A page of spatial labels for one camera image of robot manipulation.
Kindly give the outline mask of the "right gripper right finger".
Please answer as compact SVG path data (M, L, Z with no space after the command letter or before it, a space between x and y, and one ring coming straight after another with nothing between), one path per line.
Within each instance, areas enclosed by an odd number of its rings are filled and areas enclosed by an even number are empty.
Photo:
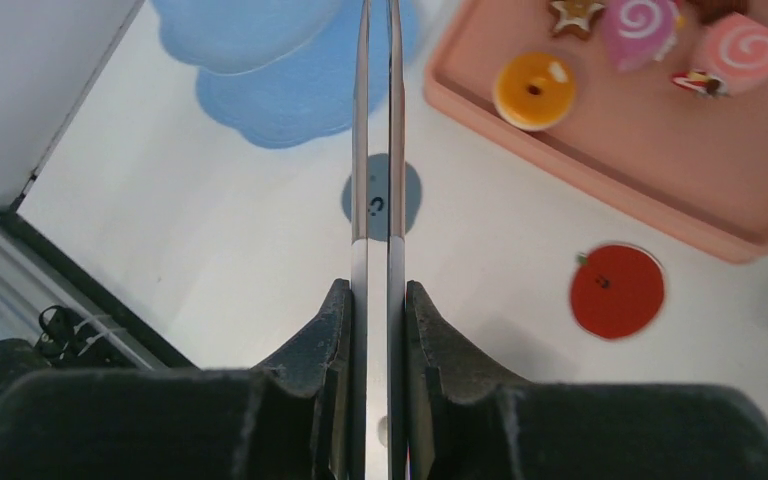
M414 479L768 479L768 422L736 389L530 382L416 281L405 321Z

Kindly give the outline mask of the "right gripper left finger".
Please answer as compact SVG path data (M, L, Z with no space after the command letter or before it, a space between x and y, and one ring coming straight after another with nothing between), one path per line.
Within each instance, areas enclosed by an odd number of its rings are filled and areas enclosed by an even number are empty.
M353 300L243 370L41 369L0 394L0 479L346 479Z

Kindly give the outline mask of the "metal serving tongs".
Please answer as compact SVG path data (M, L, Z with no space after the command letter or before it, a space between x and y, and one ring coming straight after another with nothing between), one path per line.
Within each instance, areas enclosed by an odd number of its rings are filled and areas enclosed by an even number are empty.
M405 300L405 99L400 4L385 4L389 37L388 125L369 127L371 4L361 4L352 125L352 443L354 479L404 479L403 348ZM387 150L377 190L384 194L387 239L372 241L370 146Z

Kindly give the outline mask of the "blue three-tier cake stand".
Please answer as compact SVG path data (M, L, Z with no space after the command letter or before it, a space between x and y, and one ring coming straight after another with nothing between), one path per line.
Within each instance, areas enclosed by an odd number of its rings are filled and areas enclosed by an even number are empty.
M360 1L155 1L159 38L197 70L217 123L264 148L352 126Z

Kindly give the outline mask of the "light pink swirl roll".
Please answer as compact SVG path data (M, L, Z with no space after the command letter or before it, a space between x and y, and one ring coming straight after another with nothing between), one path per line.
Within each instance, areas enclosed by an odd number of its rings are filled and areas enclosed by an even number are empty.
M733 13L707 27L693 66L724 83L729 95L745 93L768 80L768 27Z

